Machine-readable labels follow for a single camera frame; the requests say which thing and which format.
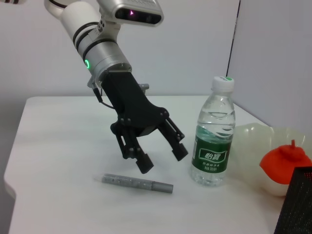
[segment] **white tabletop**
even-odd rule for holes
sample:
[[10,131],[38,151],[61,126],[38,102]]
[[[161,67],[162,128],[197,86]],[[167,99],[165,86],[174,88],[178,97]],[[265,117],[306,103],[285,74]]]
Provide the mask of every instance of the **white tabletop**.
[[[154,167],[142,175],[124,160],[110,131],[114,110],[95,97],[27,101],[4,175],[16,197],[10,234],[272,234],[283,203],[228,177],[218,188],[193,182],[188,169],[196,120],[207,97],[148,97],[186,135],[177,162],[158,132],[139,138]],[[262,123],[235,106],[236,125]],[[101,184],[112,173],[174,184],[173,194]]]

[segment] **water bottle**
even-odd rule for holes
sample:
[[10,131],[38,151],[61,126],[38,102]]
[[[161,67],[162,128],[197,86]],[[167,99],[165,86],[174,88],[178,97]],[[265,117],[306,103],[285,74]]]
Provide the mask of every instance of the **water bottle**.
[[190,169],[199,184],[218,186],[225,177],[235,128],[233,88],[232,78],[215,77],[213,93],[201,108]]

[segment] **plastic bowl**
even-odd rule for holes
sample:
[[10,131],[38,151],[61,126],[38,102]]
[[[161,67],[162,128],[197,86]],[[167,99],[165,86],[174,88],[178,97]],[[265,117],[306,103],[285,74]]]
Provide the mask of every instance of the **plastic bowl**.
[[290,128],[272,128],[258,123],[237,126],[230,150],[229,167],[250,186],[263,188],[275,196],[285,196],[288,185],[271,180],[259,166],[263,156],[295,140],[312,157],[312,138]]

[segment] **red object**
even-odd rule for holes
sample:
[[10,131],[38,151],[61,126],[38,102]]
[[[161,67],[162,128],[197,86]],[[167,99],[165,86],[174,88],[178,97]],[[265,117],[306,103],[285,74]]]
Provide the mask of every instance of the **red object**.
[[268,152],[260,162],[260,167],[272,180],[279,184],[289,184],[295,167],[310,167],[312,162],[301,147],[282,145]]

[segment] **white background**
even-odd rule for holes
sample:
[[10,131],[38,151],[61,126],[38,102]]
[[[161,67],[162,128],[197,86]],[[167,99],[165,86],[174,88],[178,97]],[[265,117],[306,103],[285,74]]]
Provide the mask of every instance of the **white background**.
[[311,9],[311,0],[243,0],[229,69],[236,104],[304,133],[312,133]]
[[[96,1],[88,1],[96,6]],[[159,0],[158,28],[124,25],[118,43],[152,95],[210,93],[210,78],[225,75],[238,0]],[[43,1],[0,4],[0,176],[27,98],[89,96],[89,73],[61,24]],[[13,200],[0,179],[0,233]]]

